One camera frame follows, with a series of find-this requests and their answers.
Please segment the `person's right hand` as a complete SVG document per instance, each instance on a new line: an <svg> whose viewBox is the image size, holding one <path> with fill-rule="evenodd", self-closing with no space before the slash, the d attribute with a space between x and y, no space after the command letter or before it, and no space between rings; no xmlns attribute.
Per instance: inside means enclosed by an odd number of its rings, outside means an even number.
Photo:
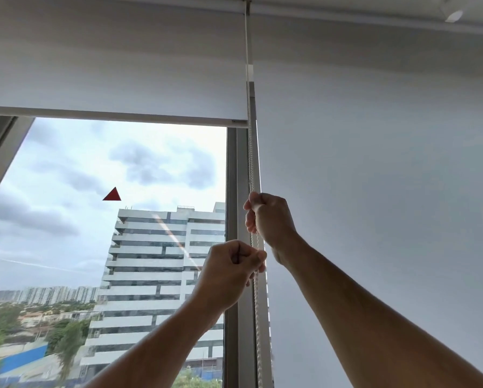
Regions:
<svg viewBox="0 0 483 388"><path fill-rule="evenodd" d="M296 231L289 206L280 196L265 194L266 211L258 234L272 249L282 251L294 247L301 242Z"/></svg>

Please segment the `grey window frame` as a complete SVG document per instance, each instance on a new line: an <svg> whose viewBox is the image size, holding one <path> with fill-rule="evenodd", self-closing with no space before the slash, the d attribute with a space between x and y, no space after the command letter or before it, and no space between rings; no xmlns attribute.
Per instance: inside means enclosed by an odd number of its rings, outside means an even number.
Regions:
<svg viewBox="0 0 483 388"><path fill-rule="evenodd" d="M252 253L245 126L4 120L0 388L86 388Z"/></svg>

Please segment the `white ceiling sensor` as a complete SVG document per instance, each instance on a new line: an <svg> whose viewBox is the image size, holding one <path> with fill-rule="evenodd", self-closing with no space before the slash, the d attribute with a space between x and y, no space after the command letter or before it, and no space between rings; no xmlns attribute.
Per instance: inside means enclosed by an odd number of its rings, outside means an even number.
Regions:
<svg viewBox="0 0 483 388"><path fill-rule="evenodd" d="M439 10L447 23L457 22L463 15L465 0L439 0Z"/></svg>

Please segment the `person's right forearm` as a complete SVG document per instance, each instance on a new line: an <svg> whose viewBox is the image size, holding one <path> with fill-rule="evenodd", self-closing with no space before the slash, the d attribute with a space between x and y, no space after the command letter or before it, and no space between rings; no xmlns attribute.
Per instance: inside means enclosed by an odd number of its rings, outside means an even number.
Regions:
<svg viewBox="0 0 483 388"><path fill-rule="evenodd" d="M354 388L483 388L483 373L344 273L297 233L266 241Z"/></svg>

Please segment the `white striped tall building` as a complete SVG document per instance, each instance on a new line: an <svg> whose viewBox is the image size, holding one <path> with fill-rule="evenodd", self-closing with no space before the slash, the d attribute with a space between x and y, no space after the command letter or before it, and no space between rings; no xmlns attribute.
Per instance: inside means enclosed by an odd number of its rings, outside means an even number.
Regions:
<svg viewBox="0 0 483 388"><path fill-rule="evenodd" d="M225 202L212 212L119 209L79 361L90 378L170 317L192 293L212 246L225 241Z"/></svg>

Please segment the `white roller blind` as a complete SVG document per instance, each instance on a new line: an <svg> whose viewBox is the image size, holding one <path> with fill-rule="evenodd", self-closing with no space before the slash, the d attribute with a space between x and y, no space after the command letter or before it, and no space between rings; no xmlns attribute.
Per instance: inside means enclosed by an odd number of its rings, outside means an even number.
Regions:
<svg viewBox="0 0 483 388"><path fill-rule="evenodd" d="M246 120L239 13L0 0L0 108Z"/></svg>
<svg viewBox="0 0 483 388"><path fill-rule="evenodd" d="M260 184L483 372L483 26L252 3Z"/></svg>

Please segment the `person's left forearm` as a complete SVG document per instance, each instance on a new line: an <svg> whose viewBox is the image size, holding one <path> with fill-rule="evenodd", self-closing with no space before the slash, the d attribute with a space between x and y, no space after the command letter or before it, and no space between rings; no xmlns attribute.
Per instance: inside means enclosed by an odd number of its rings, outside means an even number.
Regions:
<svg viewBox="0 0 483 388"><path fill-rule="evenodd" d="M227 308L194 295L84 388L171 388L193 346Z"/></svg>

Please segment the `person's left hand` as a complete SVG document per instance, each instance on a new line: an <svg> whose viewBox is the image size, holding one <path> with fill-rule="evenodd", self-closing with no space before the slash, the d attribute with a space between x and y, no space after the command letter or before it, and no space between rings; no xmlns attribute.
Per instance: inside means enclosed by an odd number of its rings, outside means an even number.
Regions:
<svg viewBox="0 0 483 388"><path fill-rule="evenodd" d="M266 267L236 264L237 240L214 245L194 287L191 303L211 318L217 318L238 302L257 273Z"/></svg>

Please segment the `blue roofed building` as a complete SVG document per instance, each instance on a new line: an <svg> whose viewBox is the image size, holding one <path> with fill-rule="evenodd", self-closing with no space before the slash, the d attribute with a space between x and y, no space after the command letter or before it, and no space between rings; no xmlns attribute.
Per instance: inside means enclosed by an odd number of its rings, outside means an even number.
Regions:
<svg viewBox="0 0 483 388"><path fill-rule="evenodd" d="M44 358L48 343L38 343L38 346L0 358L0 374L13 371L19 367Z"/></svg>

